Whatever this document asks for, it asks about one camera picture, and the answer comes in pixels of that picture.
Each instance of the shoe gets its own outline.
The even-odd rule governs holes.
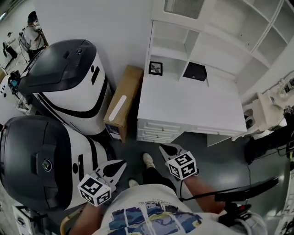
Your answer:
[[[139,183],[135,181],[134,179],[129,180],[129,188],[139,186]]]
[[[149,167],[153,167],[155,168],[155,165],[153,163],[153,159],[152,157],[150,156],[150,154],[148,153],[144,153],[143,154],[143,162],[145,163],[146,165],[146,169],[148,169]]]

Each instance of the black robot lid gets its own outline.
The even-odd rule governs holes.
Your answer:
[[[71,146],[61,123],[43,116],[12,118],[0,144],[0,179],[13,199],[41,212],[69,206]]]
[[[96,57],[96,47],[85,39],[56,42],[28,65],[19,84],[21,93],[68,90],[77,86]]]

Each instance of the black and white cube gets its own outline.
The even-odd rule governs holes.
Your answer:
[[[167,162],[170,173],[183,180],[197,172],[196,161],[191,152],[186,152]]]
[[[88,174],[81,180],[78,188],[81,197],[96,207],[111,198],[111,188]]]

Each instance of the framed photo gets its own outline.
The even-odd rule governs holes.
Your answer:
[[[150,61],[149,74],[162,76],[162,63]]]

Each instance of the white desk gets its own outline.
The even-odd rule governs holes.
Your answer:
[[[184,131],[236,135],[246,131],[236,84],[208,74],[207,81],[161,76],[143,80],[137,139],[170,143]]]

